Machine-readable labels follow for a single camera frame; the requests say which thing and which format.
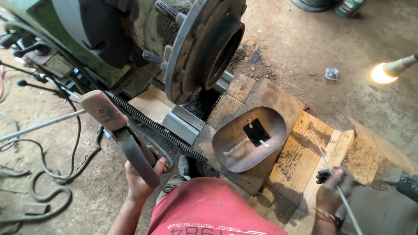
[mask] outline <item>green can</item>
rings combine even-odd
[[[341,0],[335,6],[335,12],[345,18],[353,17],[367,0]]]

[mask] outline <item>metal flange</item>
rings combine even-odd
[[[197,0],[177,34],[165,70],[165,90],[177,105],[210,89],[244,35],[245,0]]]

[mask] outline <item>lamp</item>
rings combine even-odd
[[[377,65],[372,71],[372,78],[379,83],[393,82],[402,72],[416,63],[418,63],[418,52],[394,62]]]

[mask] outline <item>shoe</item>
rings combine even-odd
[[[178,172],[181,176],[188,176],[190,173],[189,161],[186,155],[181,155],[178,161]]]

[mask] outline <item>hand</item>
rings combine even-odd
[[[154,146],[147,145],[155,157],[158,157],[158,152]],[[158,177],[166,169],[166,159],[164,157],[157,160],[154,165],[154,171]],[[127,161],[125,163],[126,179],[128,181],[128,196],[126,200],[131,202],[145,203],[146,199],[154,191],[154,188],[149,187],[145,181],[139,176],[138,172],[133,168],[131,163]]]
[[[334,167],[332,175],[329,170],[320,170],[316,176],[316,182],[322,184],[316,194],[316,208],[334,215],[337,208],[341,205],[342,200],[337,190],[337,185],[341,187],[344,195],[348,197],[351,195],[356,184],[353,176],[346,170]]]

